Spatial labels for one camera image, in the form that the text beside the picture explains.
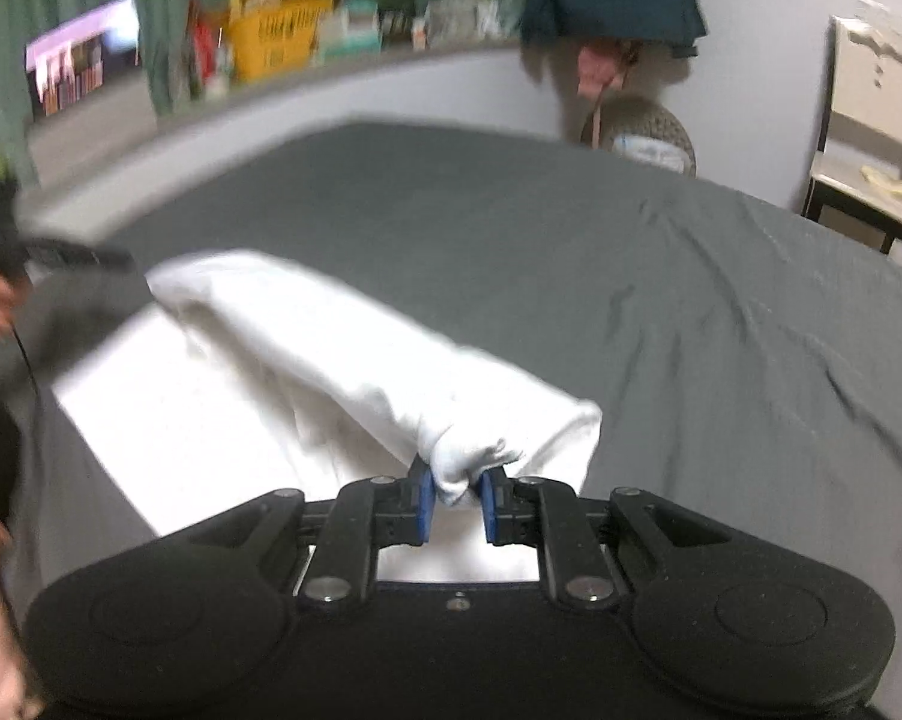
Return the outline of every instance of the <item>round pad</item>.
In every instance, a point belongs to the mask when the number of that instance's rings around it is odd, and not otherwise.
[[[822,601],[812,592],[779,581],[752,581],[725,590],[715,607],[729,634],[769,647],[800,644],[827,622]]]
[[[284,623],[281,596],[249,560],[161,544],[53,584],[30,610],[25,641],[52,695],[156,716],[246,677]]]
[[[775,580],[656,581],[631,610],[641,649],[678,685],[745,712],[825,712],[870,694],[894,620],[833,569]]]

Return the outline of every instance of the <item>box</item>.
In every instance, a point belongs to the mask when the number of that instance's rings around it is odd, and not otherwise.
[[[343,0],[317,23],[317,61],[356,53],[380,53],[377,0]]]
[[[317,20],[334,0],[285,0],[233,20],[227,36],[238,79],[254,81],[310,62]]]

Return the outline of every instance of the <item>bed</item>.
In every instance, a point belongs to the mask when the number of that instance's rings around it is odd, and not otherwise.
[[[593,400],[585,494],[651,490],[884,596],[897,647],[876,705],[902,720],[902,269],[878,252],[604,153],[375,122],[286,143],[112,242],[142,269],[214,248],[290,258]],[[137,276],[55,276],[25,343],[60,370],[148,300]],[[33,398],[12,400],[33,425]],[[47,393],[29,435],[21,607],[151,538]]]

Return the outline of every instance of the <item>white cloth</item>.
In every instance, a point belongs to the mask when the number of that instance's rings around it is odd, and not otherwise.
[[[353,480],[403,474],[416,453],[448,503],[495,464],[583,483],[597,406],[455,346],[337,280],[228,252],[171,261],[148,282],[163,312],[139,314],[55,391],[159,535],[272,488],[334,497]],[[387,549],[379,575],[536,574],[523,547],[472,560],[486,546],[480,520],[466,506],[439,511],[430,551],[407,562],[406,550]],[[524,567],[514,575],[509,563]]]

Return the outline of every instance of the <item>chair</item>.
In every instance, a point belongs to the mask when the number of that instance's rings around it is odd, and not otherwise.
[[[902,241],[902,199],[868,181],[860,162],[825,147],[837,116],[902,151],[902,38],[862,20],[834,18],[833,41],[828,103],[802,215],[819,221],[825,205],[851,215],[884,233],[881,252],[888,254],[895,239]]]

